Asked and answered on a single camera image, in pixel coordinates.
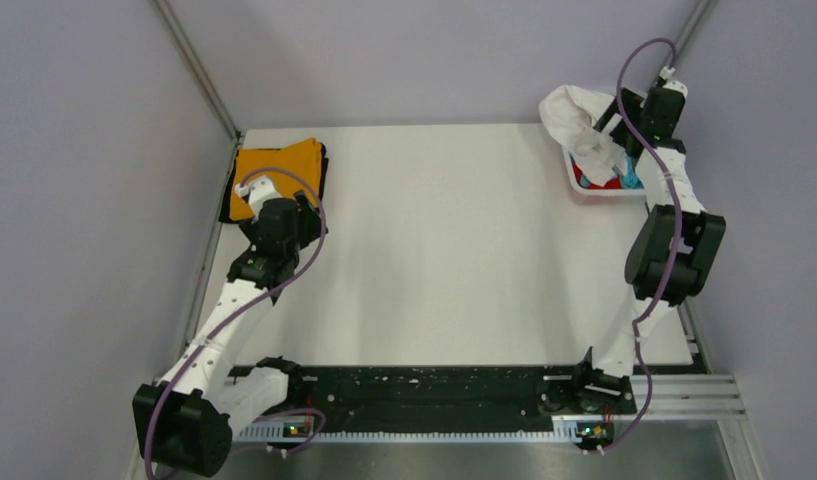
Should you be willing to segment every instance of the white cloth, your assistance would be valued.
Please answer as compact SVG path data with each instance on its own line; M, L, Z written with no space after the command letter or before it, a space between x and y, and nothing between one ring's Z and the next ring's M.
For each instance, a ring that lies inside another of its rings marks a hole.
M606 128L605 133L593 129L613 101L611 95L562 85L538 106L541 121L552 138L573 154L582 173L599 186L617 176L618 170L626 174L626 156L608 136L611 129Z

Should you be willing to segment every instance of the metal floor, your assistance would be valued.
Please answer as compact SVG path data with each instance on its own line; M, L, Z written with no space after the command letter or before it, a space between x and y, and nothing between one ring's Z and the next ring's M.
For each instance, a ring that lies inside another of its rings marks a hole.
M716 422L648 422L605 457L571 445L315 445L282 460L244 453L215 479L732 479ZM180 475L179 479L197 479Z

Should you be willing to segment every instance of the metal frame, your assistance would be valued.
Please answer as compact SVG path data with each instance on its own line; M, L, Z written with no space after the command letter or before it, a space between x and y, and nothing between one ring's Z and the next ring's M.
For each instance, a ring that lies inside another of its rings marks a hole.
M688 19L685 21L685 25L682 26L682 30L679 31L679 35L676 36L674 39L676 43L676 62L678 62L679 58L682 57L682 51L685 49L685 45L693 37L694 33L696 32L697 27L699 27L702 20L708 18L708 15L711 13L712 8L717 4L717 0L697 0L697 4L694 5L694 9L691 10L690 15L688 15ZM670 66L670 58L671 54L667 54L664 57L664 62L662 62L663 67Z
M303 425L305 416L256 422L243 429L234 443L302 443L305 437L285 435L291 425ZM320 433L312 443L579 443L576 422L553 422L552 431L511 433L389 433L333 432Z
M216 115L223 126L223 129L234 140L234 148L229 161L228 174L231 174L234 159L241 145L241 132L233 121L230 112L226 108L219 93L214 87L210 77L207 74L199 56L197 55L193 45L190 43L187 34L181 26L178 18L175 15L168 0L149 0L156 9L161 22L168 30L170 37L179 50L182 60L190 70L197 85L202 92L205 101ZM679 35L676 37L676 46L679 56L684 50L684 47L692 39L692 36L699 26L701 21L706 18L712 7L717 3L716 0L699 0L691 11L687 21L685 22ZM221 225L214 223L207 242L207 247L201 265L201 274L194 286L193 301L189 308L189 316L187 327L182 338L182 349L186 342L193 338L198 327L198 321L201 313L202 302L204 300L205 291L207 289L207 272L210 272L214 256L216 254L217 245L219 242L219 235ZM688 335L689 346L691 352L700 352L703 355L706 352L705 344L700 337L696 328L693 314L693 308L690 305L683 305L680 307L680 317L685 326ZM714 420L718 421L718 425L723 437L724 448L732 466L735 478L738 480L763 480L769 478L766 473L765 466L759 454L758 445L753 437L749 423L746 417L746 411L740 398L735 380L731 375L660 375L653 376L653 402L649 413L643 418L645 421L697 421L697 420ZM646 379L643 376L634 376L632 378L632 388L637 397L646 395ZM618 420L630 420L632 416L620 415L615 417ZM576 422L592 422L599 421L600 418L589 415L555 415L553 420L556 420L560 425L561 433L556 432L554 435L546 436L524 436L523 438L515 437L501 437L491 436L488 438L480 438L481 441L523 441L523 442L552 442L561 438L566 438L564 435L565 428L570 425L575 425ZM376 435L358 435L356 437L346 437L340 435L324 436L323 443L327 442L393 442L393 441L423 441L420 438L385 438ZM443 437L437 437L436 440L429 438L429 441L441 441ZM463 440L459 438L446 439L446 441ZM127 479L142 478L142 460L136 447L133 452L133 462L129 469Z
M231 118L231 113L229 113L225 103L223 103L222 98L220 98L220 94L217 92L216 87L214 87L213 82L211 82L211 77L208 76L208 72L205 70L204 65L202 65L202 61L199 60L196 50L187 38L187 34L178 21L178 17L176 17L169 1L149 1L154 5L161 22L167 28L173 44L175 44L184 64L196 80L196 84L199 85L199 89L202 91L205 101L208 102L208 106L214 112L214 115L216 115L228 136L233 140L239 139L240 129L237 128L237 125Z

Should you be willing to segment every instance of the cable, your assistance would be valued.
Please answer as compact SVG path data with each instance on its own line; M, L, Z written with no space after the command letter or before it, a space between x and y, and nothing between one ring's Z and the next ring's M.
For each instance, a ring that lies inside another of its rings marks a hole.
M623 119L623 123L625 123L626 127L629 128L632 135L634 135L635 138L641 142L641 145L646 148L647 152L652 155L655 163L658 164L658 168L661 169L661 173L664 174L664 179L667 181L667 190L670 192L670 198L673 200L673 210L676 221L673 224L673 241L670 243L670 253L667 255L667 263L664 266L664 272L661 274L661 280L658 282L658 288L655 290L655 295L652 297L652 301L649 303L649 305L647 305L647 308L643 311L643 313L641 313L638 318L632 320L632 330L635 333L635 357L637 357L638 364L640 365L641 370L644 371L644 375L647 379L646 399L644 400L643 406L640 408L640 410L638 410L638 414L632 420L632 423L630 423L629 426L623 430L623 433L621 433L611 445L608 445L602 449L603 454L614 450L617 445L619 445L635 428L637 428L637 426L641 423L641 419L646 414L646 411L649 409L650 403L652 403L652 372L644 362L643 355L641 354L641 332L639 326L641 322L649 318L653 310L655 310L655 307L658 305L658 302L661 301L661 297L664 296L664 290L667 289L667 284L670 282L670 274L673 272L673 266L676 264L676 256L679 254L679 242L682 240L682 207L679 204L679 194L676 193L676 186L673 184L673 177L670 175L670 169L667 168L664 160L662 160L661 157L658 156L658 153L655 152L655 148L653 148L653 146L647 141L646 138L644 138L641 132L632 124L632 121L629 119L629 115L626 113L626 107L623 105L623 96L621 95L623 92L623 76L626 75L626 69L629 68L632 60L638 53L641 52L641 50L655 43L666 43L668 46L670 46L670 50L673 54L670 60L670 66L672 67L676 62L676 44L669 38L653 38L652 40L644 42L641 46L636 48L632 54L629 55L629 58L626 59L626 63L623 64L623 68L620 69L620 75L617 77L617 109L620 111L620 117Z
M307 190L308 193L310 193L314 198L319 198L319 195L317 195L317 191L314 190L314 188L311 185L309 185L308 182L303 180L299 175L296 175L295 173L293 173L291 171L288 171L288 170L285 170L283 168L276 168L276 167L258 168L256 170L253 170L252 172L249 172L249 174L246 175L246 177L243 178L243 181L240 182L240 185L241 186L245 185L245 183L247 181L249 181L249 179L252 178L255 174L262 173L262 172L275 172L275 173L281 173L283 175L287 175L288 177L290 177L290 178L296 180L297 182L299 182L302 185L302 187L305 190ZM308 262L305 263L305 265L303 265L302 268L300 268L298 272L294 273L290 278L283 281L282 283L280 283L275 288L270 289L270 290L258 295L257 297L253 298L249 302L243 304L239 309L235 310L231 315L228 316L228 318L226 318L225 320L220 322L219 325L217 325L213 330L210 331L210 333L208 333L208 335L207 335L208 340L213 340L214 337L216 337L231 322L233 322L240 315L242 315L243 312L245 312L246 310L249 310L254 305L256 305L258 302L261 302L262 300L270 298L273 295L275 295L276 293L281 292L282 290L287 288L288 285L295 282L299 277L301 277L302 274L304 274L306 271L308 271L308 269L314 263L314 260L316 260L317 257L320 255L320 250L323 249L323 243L325 242L325 239L326 239L326 232L327 232L327 228L326 228L326 212L325 212L325 209L322 206L322 201L319 202L319 208L320 208L320 239L319 239L319 242L317 242L317 247L314 250L314 253L311 255L311 258L308 260ZM193 354L190 355L191 362L196 360L199 357L199 355L202 353L202 350L204 350L204 348L205 348L204 345L199 345L198 347L196 347L195 350L193 350ZM149 426L148 426L147 431L146 431L146 442L145 442L145 445L143 447L143 468L144 468L144 470L146 472L146 478L148 480L167 480L167 479L171 478L175 474L175 472L173 472L173 473L167 475L166 477L164 477L163 479L158 479L158 477L155 476L155 473L152 471L152 444L153 444L153 442L155 440L155 429L158 426L158 417L160 417L160 415L161 415L161 410L163 409L164 404L166 403L167 399L169 398L170 394L172 393L172 389L175 387L176 383L178 383L178 381L181 380L181 377L184 375L184 372L188 370L188 365L191 362L187 362L187 363L182 364L181 368L179 368L178 371L175 372L175 375L173 375L172 379L170 379L170 381L167 384L166 388L164 388L164 391L161 392L161 396L160 396L160 398L158 398L158 403L155 405L155 409L152 410L152 416L149 419Z

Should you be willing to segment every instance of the blue object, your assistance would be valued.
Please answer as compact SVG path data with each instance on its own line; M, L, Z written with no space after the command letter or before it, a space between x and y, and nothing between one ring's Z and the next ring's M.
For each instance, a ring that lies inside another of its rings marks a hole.
M639 189L644 188L638 174L635 173L635 167L632 164L632 157L626 155L626 175L620 177L620 185L625 189Z
M570 163L573 165L576 164L576 159L573 158L573 154L570 155ZM644 188L641 180L638 178L638 175L635 173L635 167L632 164L632 157L626 155L626 175L621 175L619 169L614 170L617 175L616 177L620 177L620 186L623 187L624 190L637 190ZM588 188L591 185L590 180L588 177L585 176L585 172L582 172L582 176L579 177L579 185L582 188Z

